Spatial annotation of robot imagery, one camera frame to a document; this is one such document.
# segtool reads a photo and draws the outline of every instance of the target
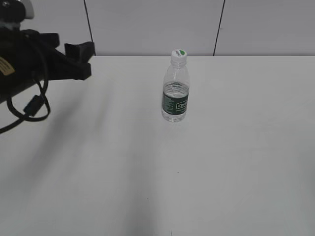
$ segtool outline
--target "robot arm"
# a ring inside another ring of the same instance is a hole
[[[0,103],[6,101],[9,110],[22,121],[40,121],[33,118],[45,104],[48,81],[75,79],[85,80],[91,76],[89,59],[95,53],[94,43],[65,44],[65,55],[56,50],[59,46],[57,33],[39,33],[20,30],[24,19],[34,17],[29,0],[0,0]],[[41,95],[35,96],[18,112],[12,105],[12,97],[37,84]],[[8,128],[0,129],[0,134]]]

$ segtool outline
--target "white bottle cap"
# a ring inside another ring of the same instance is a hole
[[[187,52],[184,50],[176,49],[172,52],[171,62],[176,64],[186,64]]]

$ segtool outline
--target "table surface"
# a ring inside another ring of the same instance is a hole
[[[50,83],[46,121],[0,135],[1,236],[315,235],[315,57],[189,57],[179,123],[169,59],[95,57]]]

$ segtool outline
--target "water bottle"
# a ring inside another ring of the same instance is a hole
[[[171,65],[163,81],[162,115],[170,122],[185,118],[189,94],[189,74],[186,67],[187,53],[174,50]]]

